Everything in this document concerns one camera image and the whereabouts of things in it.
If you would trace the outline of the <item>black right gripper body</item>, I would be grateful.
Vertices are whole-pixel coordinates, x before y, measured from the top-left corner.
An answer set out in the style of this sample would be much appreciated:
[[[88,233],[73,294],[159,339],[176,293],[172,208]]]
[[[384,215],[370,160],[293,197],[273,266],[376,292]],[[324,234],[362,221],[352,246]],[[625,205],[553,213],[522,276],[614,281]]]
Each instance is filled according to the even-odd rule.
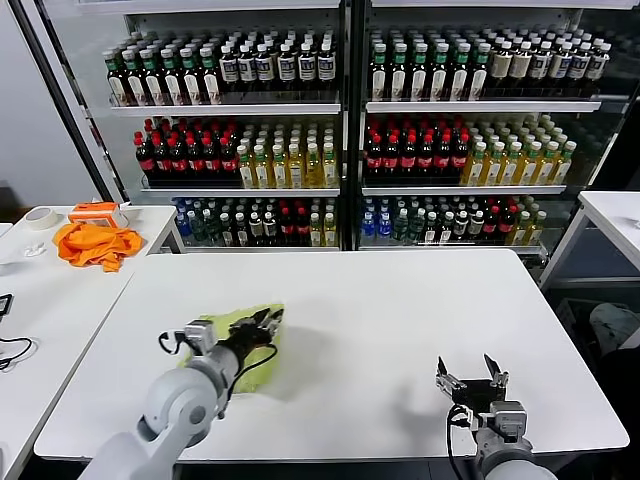
[[[488,379],[464,380],[452,390],[454,404],[462,405],[474,413],[488,413],[492,402],[504,401],[507,389]]]

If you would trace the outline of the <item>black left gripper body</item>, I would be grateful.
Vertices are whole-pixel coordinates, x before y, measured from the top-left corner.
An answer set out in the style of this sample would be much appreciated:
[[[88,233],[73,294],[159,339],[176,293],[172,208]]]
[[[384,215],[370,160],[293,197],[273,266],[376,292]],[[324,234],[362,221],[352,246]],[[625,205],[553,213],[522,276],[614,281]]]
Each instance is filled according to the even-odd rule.
[[[269,345],[272,335],[268,330],[255,325],[233,327],[227,338],[227,348],[236,355],[249,355],[253,350]]]

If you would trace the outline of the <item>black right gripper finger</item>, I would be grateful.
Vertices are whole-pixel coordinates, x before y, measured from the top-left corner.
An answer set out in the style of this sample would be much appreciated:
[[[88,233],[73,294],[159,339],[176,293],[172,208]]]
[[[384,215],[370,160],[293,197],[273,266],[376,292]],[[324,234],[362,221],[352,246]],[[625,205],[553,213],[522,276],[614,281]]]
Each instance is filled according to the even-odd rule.
[[[438,357],[435,382],[436,386],[445,395],[453,395],[455,392],[465,389],[465,384],[448,372],[441,357]]]
[[[484,355],[484,360],[491,376],[491,385],[495,388],[505,388],[508,384],[509,373],[502,371],[498,363],[488,354]]]

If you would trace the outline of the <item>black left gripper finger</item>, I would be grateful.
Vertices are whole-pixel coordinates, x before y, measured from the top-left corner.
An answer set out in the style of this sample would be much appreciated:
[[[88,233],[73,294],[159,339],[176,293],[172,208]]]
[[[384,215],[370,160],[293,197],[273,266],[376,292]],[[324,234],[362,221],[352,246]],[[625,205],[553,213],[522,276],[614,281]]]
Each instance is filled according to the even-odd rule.
[[[261,309],[249,316],[242,317],[230,325],[230,332],[235,333],[249,327],[266,330],[269,324],[270,309]]]
[[[268,332],[269,334],[276,334],[283,320],[283,316],[283,308],[277,310],[270,309],[269,312],[264,316],[263,320],[260,322],[260,328]]]

